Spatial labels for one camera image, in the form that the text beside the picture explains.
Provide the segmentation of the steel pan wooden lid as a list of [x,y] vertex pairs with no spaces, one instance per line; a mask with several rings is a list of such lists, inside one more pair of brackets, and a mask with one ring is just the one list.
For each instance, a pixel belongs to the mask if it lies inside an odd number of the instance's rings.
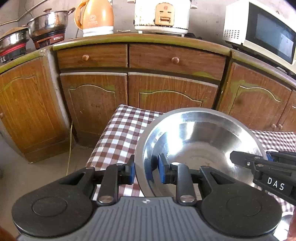
[[1,52],[6,51],[11,47],[15,47],[17,44],[23,44],[29,41],[28,27],[15,27],[7,31],[1,36],[0,46]]

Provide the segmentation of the brown checkered tablecloth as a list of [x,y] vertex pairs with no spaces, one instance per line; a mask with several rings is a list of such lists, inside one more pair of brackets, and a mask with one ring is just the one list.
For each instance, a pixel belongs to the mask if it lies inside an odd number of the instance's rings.
[[[162,113],[121,104],[109,120],[86,166],[97,171],[128,162],[144,129]],[[252,131],[266,151],[295,152],[295,132]]]

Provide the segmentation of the white microwave oven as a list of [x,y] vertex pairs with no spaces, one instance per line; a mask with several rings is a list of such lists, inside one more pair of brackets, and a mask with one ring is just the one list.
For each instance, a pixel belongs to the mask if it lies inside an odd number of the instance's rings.
[[295,27],[258,1],[227,5],[222,37],[286,68],[295,65]]

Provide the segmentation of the white rice cooker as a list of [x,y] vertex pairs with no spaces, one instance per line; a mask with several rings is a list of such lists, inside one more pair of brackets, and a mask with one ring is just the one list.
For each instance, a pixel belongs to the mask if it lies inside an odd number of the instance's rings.
[[190,10],[197,6],[191,0],[131,0],[134,4],[134,28],[144,32],[180,35],[188,33]]

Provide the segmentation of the steel pot with lid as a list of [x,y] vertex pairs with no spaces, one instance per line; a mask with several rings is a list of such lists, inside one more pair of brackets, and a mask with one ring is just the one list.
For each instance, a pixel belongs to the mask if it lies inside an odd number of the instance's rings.
[[52,11],[51,8],[45,9],[42,15],[27,23],[29,36],[33,39],[53,31],[65,30],[68,25],[68,16],[74,11],[75,8],[61,11]]

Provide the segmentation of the orange electric kettle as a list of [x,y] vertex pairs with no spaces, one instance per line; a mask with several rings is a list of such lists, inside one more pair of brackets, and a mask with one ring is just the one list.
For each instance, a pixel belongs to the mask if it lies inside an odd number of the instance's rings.
[[108,0],[81,1],[75,10],[74,22],[83,37],[113,34],[112,5]]

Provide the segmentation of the wooden right cabinet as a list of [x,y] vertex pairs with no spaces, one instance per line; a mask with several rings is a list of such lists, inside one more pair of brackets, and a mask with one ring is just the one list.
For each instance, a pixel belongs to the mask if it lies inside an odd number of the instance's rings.
[[250,129],[295,131],[295,78],[232,50],[216,110]]

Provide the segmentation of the black red stove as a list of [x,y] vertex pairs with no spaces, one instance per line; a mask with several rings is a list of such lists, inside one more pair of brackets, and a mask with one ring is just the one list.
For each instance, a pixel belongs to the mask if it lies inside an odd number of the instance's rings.
[[20,43],[1,52],[1,63],[7,63],[26,54],[26,43]]

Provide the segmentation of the wooden drawer cabinet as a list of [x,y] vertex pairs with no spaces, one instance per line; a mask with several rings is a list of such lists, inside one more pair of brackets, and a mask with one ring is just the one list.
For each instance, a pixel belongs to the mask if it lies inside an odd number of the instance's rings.
[[156,34],[78,38],[53,46],[78,143],[94,147],[121,104],[168,112],[212,108],[231,51]]

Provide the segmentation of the red induction cooker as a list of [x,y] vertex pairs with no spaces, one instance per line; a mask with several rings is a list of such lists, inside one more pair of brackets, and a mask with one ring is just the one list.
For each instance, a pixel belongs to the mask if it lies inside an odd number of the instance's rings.
[[40,49],[57,42],[63,41],[65,38],[66,29],[60,29],[33,37],[32,41],[34,42],[35,48]]

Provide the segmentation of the large steel basin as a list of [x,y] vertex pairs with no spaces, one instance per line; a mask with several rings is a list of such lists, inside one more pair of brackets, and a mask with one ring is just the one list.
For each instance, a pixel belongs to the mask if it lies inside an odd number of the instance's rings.
[[227,114],[207,108],[180,108],[153,120],[140,134],[135,148],[135,172],[146,197],[174,196],[174,185],[159,177],[157,157],[186,164],[190,169],[213,167],[230,177],[254,186],[249,169],[230,160],[232,151],[262,156],[266,152],[254,133]]

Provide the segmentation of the wooden corner cabinet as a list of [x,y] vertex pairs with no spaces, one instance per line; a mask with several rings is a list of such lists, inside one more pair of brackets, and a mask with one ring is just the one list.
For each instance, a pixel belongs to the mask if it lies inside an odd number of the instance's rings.
[[69,115],[51,46],[1,65],[1,134],[28,162],[69,151]]

